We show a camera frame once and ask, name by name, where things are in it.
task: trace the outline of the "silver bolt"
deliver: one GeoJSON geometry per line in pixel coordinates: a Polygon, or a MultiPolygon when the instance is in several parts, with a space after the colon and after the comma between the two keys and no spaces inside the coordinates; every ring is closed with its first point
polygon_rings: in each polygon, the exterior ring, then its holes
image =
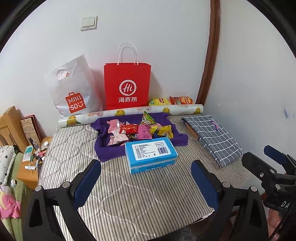
{"type": "Polygon", "coordinates": [[[222,185],[225,188],[229,188],[230,187],[230,183],[228,183],[228,182],[223,182],[222,185]]]}
{"type": "Polygon", "coordinates": [[[257,187],[255,187],[255,186],[251,186],[251,190],[252,190],[253,192],[257,192],[257,187]]]}
{"type": "Polygon", "coordinates": [[[41,188],[42,188],[41,186],[37,186],[37,187],[35,187],[35,191],[39,192],[41,190],[41,188]]]}
{"type": "Polygon", "coordinates": [[[63,184],[62,184],[62,187],[63,188],[67,188],[67,187],[69,187],[70,186],[70,183],[69,182],[64,182],[63,184]]]}

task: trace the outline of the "green blanket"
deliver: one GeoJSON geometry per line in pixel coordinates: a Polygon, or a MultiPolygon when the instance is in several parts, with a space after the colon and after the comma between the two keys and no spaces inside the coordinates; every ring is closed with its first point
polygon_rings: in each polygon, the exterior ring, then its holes
{"type": "Polygon", "coordinates": [[[12,194],[16,200],[21,202],[21,218],[4,218],[2,219],[3,224],[9,231],[9,233],[14,237],[16,241],[23,241],[22,238],[22,220],[26,215],[27,206],[33,194],[33,191],[28,188],[21,180],[18,180],[17,172],[22,162],[23,153],[18,153],[15,157],[15,161],[9,173],[9,178],[7,181],[7,185],[11,188],[12,194]],[[13,188],[10,184],[10,181],[14,179],[17,182],[15,188],[13,188]]]}

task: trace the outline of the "barcode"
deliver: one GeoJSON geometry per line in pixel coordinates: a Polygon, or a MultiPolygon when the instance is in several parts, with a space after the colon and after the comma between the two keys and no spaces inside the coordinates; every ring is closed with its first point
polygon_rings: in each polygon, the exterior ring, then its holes
{"type": "Polygon", "coordinates": [[[161,148],[158,148],[158,152],[159,154],[164,154],[164,153],[168,153],[168,150],[166,149],[166,147],[161,147],[161,148]]]}

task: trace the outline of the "dark floor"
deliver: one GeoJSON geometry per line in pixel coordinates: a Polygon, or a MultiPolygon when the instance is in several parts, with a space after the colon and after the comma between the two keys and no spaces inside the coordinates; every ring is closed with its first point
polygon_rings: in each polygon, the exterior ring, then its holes
{"type": "MultiPolygon", "coordinates": [[[[196,241],[196,239],[199,237],[199,235],[201,234],[201,232],[203,231],[204,227],[207,225],[209,220],[210,220],[210,217],[205,218],[202,221],[190,224],[189,226],[186,226],[182,229],[169,233],[160,238],[152,239],[150,241],[196,241]]],[[[229,222],[225,227],[224,233],[222,234],[222,237],[220,238],[219,241],[228,240],[231,228],[232,228],[232,224],[231,222],[229,222]]]]}

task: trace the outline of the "purple towel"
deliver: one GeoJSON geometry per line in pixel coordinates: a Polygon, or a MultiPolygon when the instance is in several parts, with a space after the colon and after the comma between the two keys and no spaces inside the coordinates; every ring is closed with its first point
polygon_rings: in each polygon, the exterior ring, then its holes
{"type": "MultiPolygon", "coordinates": [[[[180,134],[177,131],[176,126],[169,121],[168,113],[150,113],[150,115],[157,123],[161,124],[162,126],[172,126],[174,138],[170,139],[170,141],[173,146],[186,146],[188,144],[188,136],[186,134],[180,134]]],[[[94,149],[101,162],[125,155],[124,146],[120,146],[120,144],[107,146],[110,141],[110,136],[112,135],[108,133],[109,124],[107,124],[107,121],[118,119],[122,123],[128,121],[131,124],[138,124],[142,121],[142,116],[142,114],[136,114],[104,117],[97,119],[91,124],[91,127],[99,133],[96,143],[94,144],[94,149]]]]}

